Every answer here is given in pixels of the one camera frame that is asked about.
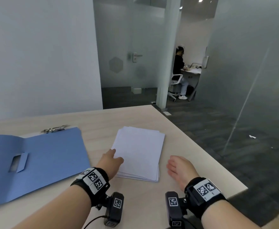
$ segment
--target white office chair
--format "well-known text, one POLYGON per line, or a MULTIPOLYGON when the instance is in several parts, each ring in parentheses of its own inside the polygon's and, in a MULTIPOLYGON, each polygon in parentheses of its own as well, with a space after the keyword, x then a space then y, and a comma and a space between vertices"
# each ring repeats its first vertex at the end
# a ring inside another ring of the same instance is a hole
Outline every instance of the white office chair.
POLYGON ((176 101, 176 96, 179 95, 180 92, 175 92, 174 88, 176 85, 178 85, 181 82, 181 79, 183 78, 183 74, 177 74, 177 75, 173 75, 174 76, 180 76, 179 80, 170 80, 170 85, 169 85, 169 89, 168 89, 168 96, 173 98, 173 102, 176 101))

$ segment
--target black cable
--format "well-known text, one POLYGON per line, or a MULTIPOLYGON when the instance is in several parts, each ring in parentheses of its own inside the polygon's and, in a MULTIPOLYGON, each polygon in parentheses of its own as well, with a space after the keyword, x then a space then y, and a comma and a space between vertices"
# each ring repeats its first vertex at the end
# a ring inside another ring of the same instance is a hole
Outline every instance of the black cable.
POLYGON ((183 219, 185 219, 194 229, 197 229, 187 218, 183 217, 183 219))
POLYGON ((96 217, 95 219, 93 219, 91 222, 93 222, 94 220, 99 219, 99 218, 107 218, 107 216, 105 216, 105 215, 98 216, 98 217, 96 217))

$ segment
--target person sitting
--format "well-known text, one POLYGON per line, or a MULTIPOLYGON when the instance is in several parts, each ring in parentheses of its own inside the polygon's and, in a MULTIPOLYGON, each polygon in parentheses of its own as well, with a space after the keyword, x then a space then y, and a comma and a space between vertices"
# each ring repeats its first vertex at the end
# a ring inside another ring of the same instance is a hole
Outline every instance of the person sitting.
MULTIPOLYGON (((181 74, 181 69, 187 69, 185 66, 185 63, 183 62, 183 55, 184 55, 184 47, 183 46, 178 46, 176 48, 176 56, 175 56, 175 62, 173 65, 173 74, 181 74)), ((179 76, 173 76, 172 80, 179 80, 179 76)), ((188 81, 184 77, 182 77, 180 84, 182 84, 181 92, 179 95, 180 100, 187 100, 186 91, 187 91, 187 86, 188 86, 188 81)))

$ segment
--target stack of paper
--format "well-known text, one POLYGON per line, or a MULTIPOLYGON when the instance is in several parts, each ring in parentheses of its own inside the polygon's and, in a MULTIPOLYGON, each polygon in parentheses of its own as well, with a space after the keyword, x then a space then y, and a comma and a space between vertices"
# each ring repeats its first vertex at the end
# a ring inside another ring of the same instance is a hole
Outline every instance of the stack of paper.
POLYGON ((158 182, 159 160, 165 134, 143 128, 123 127, 119 129, 112 149, 115 158, 122 157, 117 177, 158 182))

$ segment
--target folder clip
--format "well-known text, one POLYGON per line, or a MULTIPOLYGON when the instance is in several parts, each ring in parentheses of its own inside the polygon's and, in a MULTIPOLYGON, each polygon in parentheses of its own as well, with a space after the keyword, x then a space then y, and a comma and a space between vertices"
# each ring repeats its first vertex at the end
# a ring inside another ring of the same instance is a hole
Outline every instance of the folder clip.
POLYGON ((65 130, 65 128, 69 127, 70 125, 62 125, 60 127, 55 127, 55 128, 48 128, 45 129, 43 131, 41 131, 41 133, 50 133, 50 132, 58 132, 58 131, 62 131, 65 130))

